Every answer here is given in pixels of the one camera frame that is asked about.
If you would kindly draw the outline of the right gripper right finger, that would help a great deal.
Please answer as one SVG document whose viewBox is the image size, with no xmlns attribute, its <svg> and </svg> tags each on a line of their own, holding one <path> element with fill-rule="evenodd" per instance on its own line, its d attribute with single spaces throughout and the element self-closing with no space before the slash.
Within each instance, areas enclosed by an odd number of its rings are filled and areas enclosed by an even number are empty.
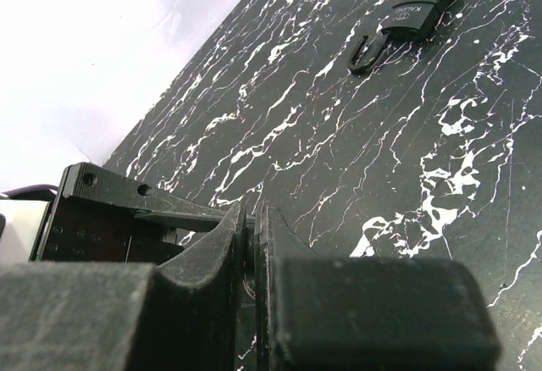
<svg viewBox="0 0 542 371">
<path fill-rule="evenodd" d="M 461 263 L 318 255 L 265 202 L 253 268 L 260 370 L 493 370 L 501 356 Z"/>
</svg>

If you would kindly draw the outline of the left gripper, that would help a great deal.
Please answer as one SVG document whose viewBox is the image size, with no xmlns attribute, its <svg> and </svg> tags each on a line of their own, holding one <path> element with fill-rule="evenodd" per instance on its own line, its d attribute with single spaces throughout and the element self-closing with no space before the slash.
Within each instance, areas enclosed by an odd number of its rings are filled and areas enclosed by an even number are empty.
<svg viewBox="0 0 542 371">
<path fill-rule="evenodd" d="M 225 214 L 95 164 L 76 163 L 64 170 L 30 259 L 164 263 L 185 250 L 175 228 L 208 232 Z"/>
</svg>

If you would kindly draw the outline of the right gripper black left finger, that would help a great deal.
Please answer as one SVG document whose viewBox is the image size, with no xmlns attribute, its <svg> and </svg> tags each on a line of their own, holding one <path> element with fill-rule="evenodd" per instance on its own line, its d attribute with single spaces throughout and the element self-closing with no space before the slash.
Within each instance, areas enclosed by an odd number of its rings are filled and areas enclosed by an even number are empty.
<svg viewBox="0 0 542 371">
<path fill-rule="evenodd" d="M 246 214 L 162 265 L 1 267 L 4 370 L 231 370 Z"/>
</svg>

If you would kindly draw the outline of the black padlock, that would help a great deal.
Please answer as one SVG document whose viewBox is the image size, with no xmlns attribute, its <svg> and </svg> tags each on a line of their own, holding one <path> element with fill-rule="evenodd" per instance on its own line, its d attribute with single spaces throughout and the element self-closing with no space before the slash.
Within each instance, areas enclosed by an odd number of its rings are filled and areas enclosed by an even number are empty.
<svg viewBox="0 0 542 371">
<path fill-rule="evenodd" d="M 453 0 L 395 0 L 376 37 L 365 35 L 347 61 L 354 75 L 370 71 L 392 42 L 421 42 L 440 22 Z"/>
</svg>

